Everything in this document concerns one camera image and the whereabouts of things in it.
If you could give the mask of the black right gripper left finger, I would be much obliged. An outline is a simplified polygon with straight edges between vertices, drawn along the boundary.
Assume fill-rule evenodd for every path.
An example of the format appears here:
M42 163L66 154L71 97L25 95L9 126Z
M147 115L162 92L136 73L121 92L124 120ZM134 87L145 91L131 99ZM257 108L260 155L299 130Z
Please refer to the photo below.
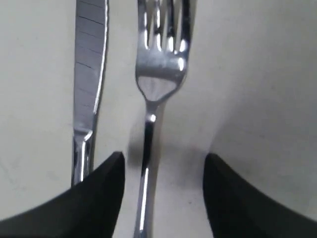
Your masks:
M2 238L110 238L125 186L125 158L113 152L81 183L0 222Z

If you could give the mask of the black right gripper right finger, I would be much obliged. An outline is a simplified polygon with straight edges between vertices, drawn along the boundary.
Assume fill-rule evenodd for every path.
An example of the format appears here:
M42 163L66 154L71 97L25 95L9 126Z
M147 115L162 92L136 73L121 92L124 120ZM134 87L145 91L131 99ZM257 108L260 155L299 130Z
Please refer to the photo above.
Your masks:
M215 238L315 238L317 223L269 198L214 153L207 154L203 196Z

